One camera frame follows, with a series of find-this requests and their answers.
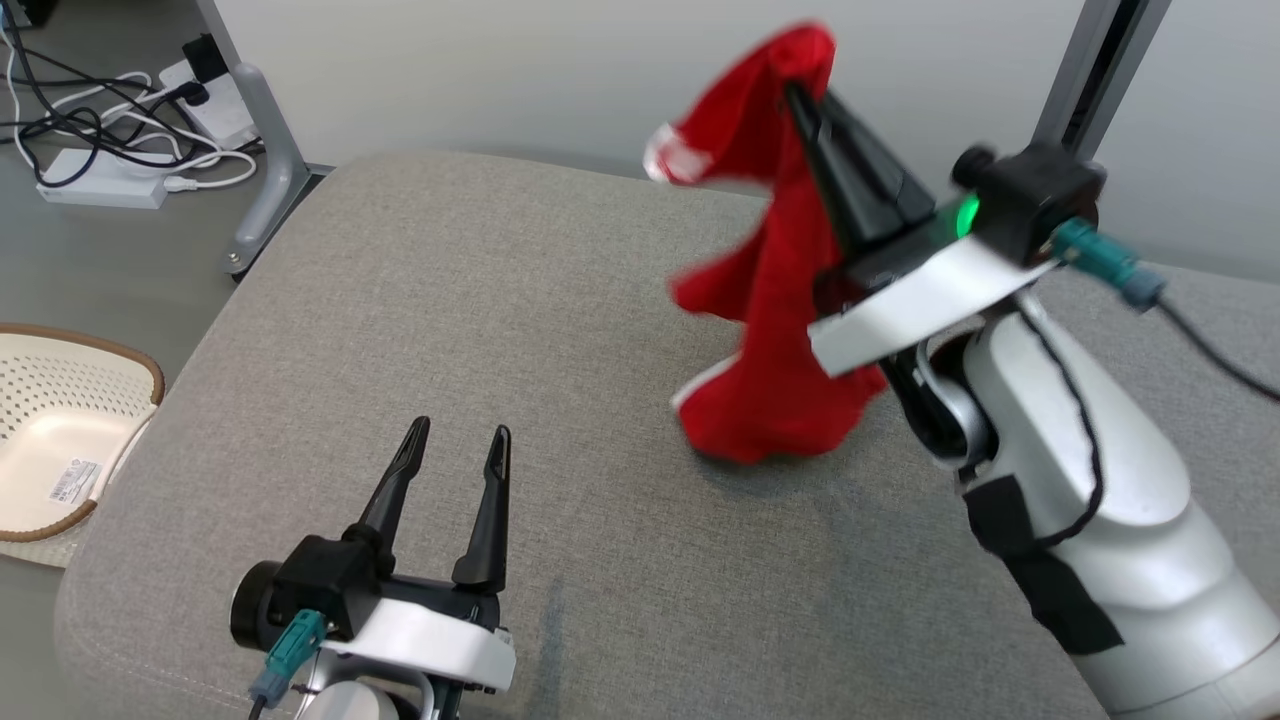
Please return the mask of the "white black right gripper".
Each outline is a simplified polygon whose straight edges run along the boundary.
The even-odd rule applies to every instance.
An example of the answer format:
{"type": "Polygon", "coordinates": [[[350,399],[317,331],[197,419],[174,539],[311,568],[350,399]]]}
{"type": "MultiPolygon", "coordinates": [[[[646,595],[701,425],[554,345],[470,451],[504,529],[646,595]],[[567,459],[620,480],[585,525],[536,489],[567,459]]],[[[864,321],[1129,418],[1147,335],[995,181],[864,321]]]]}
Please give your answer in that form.
{"type": "Polygon", "coordinates": [[[1051,261],[1023,266],[975,234],[978,199],[957,199],[934,214],[931,191],[838,96],[817,99],[785,87],[785,104],[809,174],[844,258],[867,251],[865,237],[897,237],[820,273],[812,352],[829,377],[928,340],[1038,281],[1051,261]]]}

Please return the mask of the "flat white power strip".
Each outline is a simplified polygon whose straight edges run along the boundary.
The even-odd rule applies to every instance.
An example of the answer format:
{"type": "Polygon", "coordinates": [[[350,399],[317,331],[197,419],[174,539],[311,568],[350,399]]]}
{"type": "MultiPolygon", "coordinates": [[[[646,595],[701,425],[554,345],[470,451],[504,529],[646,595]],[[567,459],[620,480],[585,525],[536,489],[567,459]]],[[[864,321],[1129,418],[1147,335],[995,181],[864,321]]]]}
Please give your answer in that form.
{"type": "Polygon", "coordinates": [[[37,192],[49,202],[157,210],[169,191],[160,168],[88,149],[63,149],[44,172],[37,192]]]}

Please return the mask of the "white power strip with plugs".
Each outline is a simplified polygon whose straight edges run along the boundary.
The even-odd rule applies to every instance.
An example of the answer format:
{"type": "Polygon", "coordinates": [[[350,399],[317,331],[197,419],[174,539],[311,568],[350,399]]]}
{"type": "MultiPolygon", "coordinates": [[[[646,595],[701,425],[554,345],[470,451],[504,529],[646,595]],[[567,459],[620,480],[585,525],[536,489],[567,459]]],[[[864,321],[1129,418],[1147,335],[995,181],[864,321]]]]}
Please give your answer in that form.
{"type": "Polygon", "coordinates": [[[244,149],[260,141],[259,128],[229,73],[202,82],[202,94],[188,91],[187,95],[183,95],[180,88],[196,83],[195,73],[187,60],[160,70],[157,77],[163,88],[172,91],[170,96],[177,99],[178,108],[192,126],[202,136],[212,140],[219,149],[244,149]]]}

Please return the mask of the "red shorts with white trim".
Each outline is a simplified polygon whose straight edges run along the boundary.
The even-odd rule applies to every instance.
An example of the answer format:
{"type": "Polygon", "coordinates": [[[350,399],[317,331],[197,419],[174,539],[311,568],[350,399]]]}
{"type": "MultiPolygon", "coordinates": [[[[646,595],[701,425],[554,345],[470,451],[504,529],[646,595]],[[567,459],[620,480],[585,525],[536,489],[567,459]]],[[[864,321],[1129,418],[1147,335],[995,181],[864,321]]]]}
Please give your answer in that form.
{"type": "Polygon", "coordinates": [[[827,454],[887,387],[874,366],[827,375],[808,334],[817,318],[813,282],[838,254],[785,90],[794,82],[817,97],[835,55],[835,37],[819,22],[781,29],[731,65],[682,120],[657,129],[643,155],[660,183],[745,181],[771,193],[741,245],[669,281],[686,313],[742,324],[735,355],[672,400],[690,446],[721,461],[827,454]]]}

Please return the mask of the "black power adapter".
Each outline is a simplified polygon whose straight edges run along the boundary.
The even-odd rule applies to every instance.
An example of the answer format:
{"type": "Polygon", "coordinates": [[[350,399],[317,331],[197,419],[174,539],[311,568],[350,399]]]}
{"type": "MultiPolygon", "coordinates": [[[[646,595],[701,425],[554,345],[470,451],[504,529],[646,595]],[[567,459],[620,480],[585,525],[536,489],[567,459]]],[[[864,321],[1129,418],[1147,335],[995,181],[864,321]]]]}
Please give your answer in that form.
{"type": "Polygon", "coordinates": [[[207,85],[230,73],[216,40],[210,33],[201,33],[197,38],[183,44],[180,49],[197,83],[207,85]]]}

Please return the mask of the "white laundry basket brown rim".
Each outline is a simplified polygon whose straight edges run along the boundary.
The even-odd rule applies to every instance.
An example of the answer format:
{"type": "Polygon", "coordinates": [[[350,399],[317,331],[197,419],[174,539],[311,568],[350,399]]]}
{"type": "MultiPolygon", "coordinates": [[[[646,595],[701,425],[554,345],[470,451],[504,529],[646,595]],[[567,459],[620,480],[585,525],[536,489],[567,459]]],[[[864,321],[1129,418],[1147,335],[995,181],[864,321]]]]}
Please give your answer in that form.
{"type": "Polygon", "coordinates": [[[138,350],[0,323],[0,557],[67,568],[165,392],[138,350]]]}

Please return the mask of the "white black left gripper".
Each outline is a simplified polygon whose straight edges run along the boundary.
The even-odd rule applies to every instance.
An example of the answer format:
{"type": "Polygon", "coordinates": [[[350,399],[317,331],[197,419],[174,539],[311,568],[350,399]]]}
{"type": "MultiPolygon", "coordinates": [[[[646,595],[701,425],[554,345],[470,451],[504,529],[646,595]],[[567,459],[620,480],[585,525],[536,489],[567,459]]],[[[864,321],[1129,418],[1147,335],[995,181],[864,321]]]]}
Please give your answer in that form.
{"type": "MultiPolygon", "coordinates": [[[[375,573],[393,573],[394,542],[412,479],[419,474],[430,418],[416,416],[383,473],[360,519],[343,541],[360,542],[374,556],[375,573]]],[[[506,588],[511,488],[509,428],[495,428],[483,469],[484,491],[467,551],[454,562],[452,582],[396,575],[383,587],[372,616],[352,641],[332,632],[306,664],[305,693],[371,678],[393,684],[434,683],[434,691],[509,689],[515,643],[500,620],[495,594],[506,588]]]]}

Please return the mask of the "grey partition end leg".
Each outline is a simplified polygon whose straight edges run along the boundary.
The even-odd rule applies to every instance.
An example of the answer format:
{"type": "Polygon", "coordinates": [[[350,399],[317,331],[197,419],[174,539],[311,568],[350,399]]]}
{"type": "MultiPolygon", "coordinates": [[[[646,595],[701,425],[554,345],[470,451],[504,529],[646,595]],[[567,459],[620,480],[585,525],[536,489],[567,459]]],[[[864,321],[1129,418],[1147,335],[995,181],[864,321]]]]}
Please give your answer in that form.
{"type": "Polygon", "coordinates": [[[241,283],[287,218],[319,184],[321,174],[305,161],[266,76],[242,59],[215,0],[196,3],[219,50],[229,61],[230,77],[262,141],[259,156],[262,187],[228,245],[223,263],[225,274],[241,283]]]}

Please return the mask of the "grey double partition post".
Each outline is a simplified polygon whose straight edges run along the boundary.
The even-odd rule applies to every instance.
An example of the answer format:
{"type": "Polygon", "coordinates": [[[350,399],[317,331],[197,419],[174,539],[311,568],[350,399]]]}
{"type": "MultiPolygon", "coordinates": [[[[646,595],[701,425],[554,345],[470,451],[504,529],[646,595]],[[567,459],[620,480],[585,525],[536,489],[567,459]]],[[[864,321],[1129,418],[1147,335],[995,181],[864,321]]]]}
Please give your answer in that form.
{"type": "Polygon", "coordinates": [[[1172,0],[1084,0],[1032,136],[1091,160],[1172,0]]]}

